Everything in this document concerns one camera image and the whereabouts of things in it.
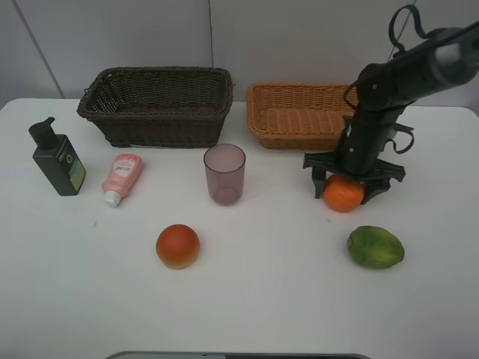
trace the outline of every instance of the basket rim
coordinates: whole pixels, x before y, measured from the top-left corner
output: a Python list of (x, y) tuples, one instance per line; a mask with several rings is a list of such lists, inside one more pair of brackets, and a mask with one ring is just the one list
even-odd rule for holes
[[(219, 73), (225, 77), (226, 87), (228, 89), (228, 93), (226, 96), (225, 103), (219, 110), (213, 110), (208, 112), (202, 113), (195, 113), (193, 111), (175, 111), (175, 112), (101, 112), (101, 111), (91, 111), (87, 109), (87, 104), (91, 100), (91, 97), (98, 90), (102, 80), (105, 76), (109, 75), (110, 73), (150, 73), (150, 72), (189, 72), (189, 73)], [(91, 120), (90, 118), (102, 118), (106, 119), (108, 117), (115, 118), (117, 120), (122, 119), (122, 117), (143, 117), (145, 119), (149, 119), (152, 117), (182, 117), (188, 120), (216, 120), (212, 118), (203, 118), (203, 117), (222, 117), (226, 116), (230, 111), (231, 104), (233, 102), (233, 80), (231, 79), (231, 74), (229, 71), (222, 69), (220, 67), (182, 67), (182, 66), (166, 66), (166, 67), (110, 67), (101, 71), (94, 81), (90, 84), (88, 88), (85, 89), (85, 94), (80, 99), (78, 108), (76, 110), (77, 114), (80, 117), (86, 118), (87, 120)]]
[(247, 111), (247, 124), (250, 132), (260, 139), (278, 139), (278, 140), (300, 140), (300, 139), (315, 139), (319, 138), (321, 134), (293, 134), (293, 133), (281, 133), (275, 134), (267, 132), (266, 130), (260, 129), (257, 127), (258, 120), (253, 118), (255, 101), (253, 97), (254, 89), (256, 88), (346, 88), (350, 84), (347, 83), (307, 83), (307, 82), (257, 82), (248, 87), (247, 96), (246, 96), (246, 111)]

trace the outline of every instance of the dark brown wicker basket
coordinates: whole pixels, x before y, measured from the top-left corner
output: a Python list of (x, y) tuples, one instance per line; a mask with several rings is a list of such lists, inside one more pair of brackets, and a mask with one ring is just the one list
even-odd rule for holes
[(227, 70), (116, 67), (97, 76), (77, 112), (115, 147), (211, 147), (232, 101)]

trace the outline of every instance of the orange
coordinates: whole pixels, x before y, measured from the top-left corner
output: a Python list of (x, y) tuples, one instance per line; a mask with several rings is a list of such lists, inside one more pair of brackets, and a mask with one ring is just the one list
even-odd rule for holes
[(364, 191), (361, 183), (332, 174), (324, 188), (323, 199), (336, 212), (351, 212), (361, 204)]

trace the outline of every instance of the white cap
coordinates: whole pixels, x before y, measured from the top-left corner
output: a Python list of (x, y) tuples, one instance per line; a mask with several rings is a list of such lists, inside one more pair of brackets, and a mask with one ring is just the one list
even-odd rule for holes
[(116, 207), (121, 201), (121, 194), (115, 191), (107, 191), (104, 200), (110, 207)]

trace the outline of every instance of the orange wicker basket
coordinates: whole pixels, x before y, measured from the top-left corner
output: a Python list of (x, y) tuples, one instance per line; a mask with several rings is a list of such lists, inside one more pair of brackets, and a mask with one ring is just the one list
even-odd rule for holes
[[(259, 83), (248, 89), (248, 128), (265, 148), (333, 150), (353, 110), (348, 85)], [(356, 90), (348, 100), (357, 103)]]

